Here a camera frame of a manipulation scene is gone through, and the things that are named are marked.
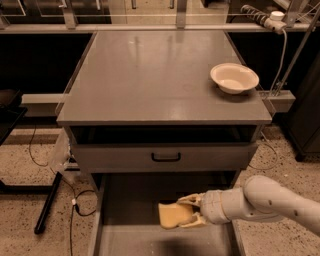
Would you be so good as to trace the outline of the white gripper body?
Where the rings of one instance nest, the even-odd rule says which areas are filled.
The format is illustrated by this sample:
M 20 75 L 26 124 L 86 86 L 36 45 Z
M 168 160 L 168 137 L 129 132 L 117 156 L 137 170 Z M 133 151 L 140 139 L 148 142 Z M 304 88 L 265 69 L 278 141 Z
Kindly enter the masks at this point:
M 223 208 L 223 191 L 207 191 L 201 199 L 200 212 L 212 224 L 228 223 L 229 219 Z

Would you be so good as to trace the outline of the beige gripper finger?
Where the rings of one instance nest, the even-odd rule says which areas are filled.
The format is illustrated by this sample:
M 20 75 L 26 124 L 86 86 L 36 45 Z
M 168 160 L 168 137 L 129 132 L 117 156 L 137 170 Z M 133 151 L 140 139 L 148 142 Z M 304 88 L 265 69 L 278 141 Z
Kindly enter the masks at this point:
M 181 228 L 203 227 L 207 224 L 205 218 L 199 213 L 194 213 L 188 220 L 179 224 Z
M 179 198 L 177 200 L 177 204 L 200 207 L 203 196 L 204 196 L 203 193 L 193 193 L 193 194 Z

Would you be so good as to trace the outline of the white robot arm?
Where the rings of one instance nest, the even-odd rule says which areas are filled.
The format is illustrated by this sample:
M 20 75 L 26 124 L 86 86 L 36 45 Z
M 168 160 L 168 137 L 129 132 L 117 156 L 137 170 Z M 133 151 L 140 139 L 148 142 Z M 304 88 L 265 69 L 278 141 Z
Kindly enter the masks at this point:
M 238 219 L 276 222 L 286 217 L 320 236 L 320 203 L 262 175 L 251 176 L 238 188 L 191 194 L 179 198 L 177 203 L 199 208 L 193 214 L 195 220 L 184 222 L 184 228 L 209 223 L 221 225 Z

